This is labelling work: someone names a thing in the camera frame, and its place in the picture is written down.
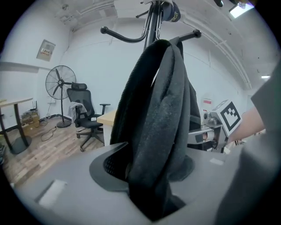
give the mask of ceiling light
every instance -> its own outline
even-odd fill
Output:
[[[253,9],[254,6],[250,3],[245,4],[245,6],[242,8],[239,5],[234,6],[232,9],[229,10],[230,14],[234,17],[237,18],[238,16],[242,15],[246,11]]]

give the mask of fan base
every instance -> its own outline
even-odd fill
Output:
[[[71,122],[68,120],[65,120],[64,122],[58,122],[57,123],[57,127],[58,128],[65,128],[65,127],[69,127],[71,125]]]

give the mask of black office chair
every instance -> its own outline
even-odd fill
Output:
[[[99,117],[101,114],[95,114],[92,100],[91,100],[91,92],[87,90],[87,85],[84,83],[72,83],[71,88],[67,89],[67,95],[71,102],[79,102],[82,103],[87,112],[81,113],[80,109],[82,106],[76,106],[76,120],[74,121],[75,127],[84,127],[90,128],[90,132],[86,133],[79,133],[77,132],[77,138],[80,138],[81,135],[87,135],[85,141],[80,145],[81,152],[84,152],[83,146],[87,143],[87,141],[93,137],[99,140],[100,142],[104,143],[103,140],[99,138],[97,134],[102,134],[102,131],[98,131],[97,129],[101,127],[103,124],[98,123],[97,121],[91,121],[92,117]],[[110,104],[100,104],[102,105],[102,115],[104,114],[105,107]]]

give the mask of sticker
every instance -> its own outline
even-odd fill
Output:
[[[49,188],[42,194],[41,198],[38,200],[38,204],[46,209],[51,209],[66,185],[67,183],[65,181],[54,180]]]
[[[206,103],[206,104],[211,104],[212,101],[208,101],[208,100],[204,100],[203,103]]]
[[[229,131],[231,131],[241,119],[233,102],[231,102],[220,114]]]
[[[219,165],[219,166],[222,166],[222,165],[223,165],[223,161],[217,160],[217,159],[215,159],[215,158],[212,158],[212,159],[210,160],[210,162],[213,163],[213,164],[217,164],[217,165]]]

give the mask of white table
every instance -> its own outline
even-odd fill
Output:
[[[110,137],[111,137],[112,127],[114,124],[115,114],[116,114],[116,110],[106,113],[97,118],[97,122],[103,124],[105,146],[108,146],[110,144]]]
[[[17,100],[13,100],[13,101],[0,102],[0,125],[2,128],[3,136],[6,140],[6,143],[9,147],[11,153],[13,153],[13,154],[19,154],[19,153],[23,152],[24,150],[26,150],[28,148],[28,146],[31,143],[31,137],[25,136],[25,134],[23,133],[21,119],[20,119],[19,113],[18,113],[18,104],[22,103],[22,102],[31,101],[31,100],[32,100],[32,98],[24,98],[24,99],[17,99]],[[7,136],[7,131],[5,129],[5,126],[3,123],[3,118],[2,118],[3,115],[1,113],[2,107],[6,107],[6,106],[10,106],[10,105],[14,105],[14,113],[15,113],[16,120],[17,120],[17,129],[21,135],[21,138],[17,138],[13,144],[10,143],[9,138]]]

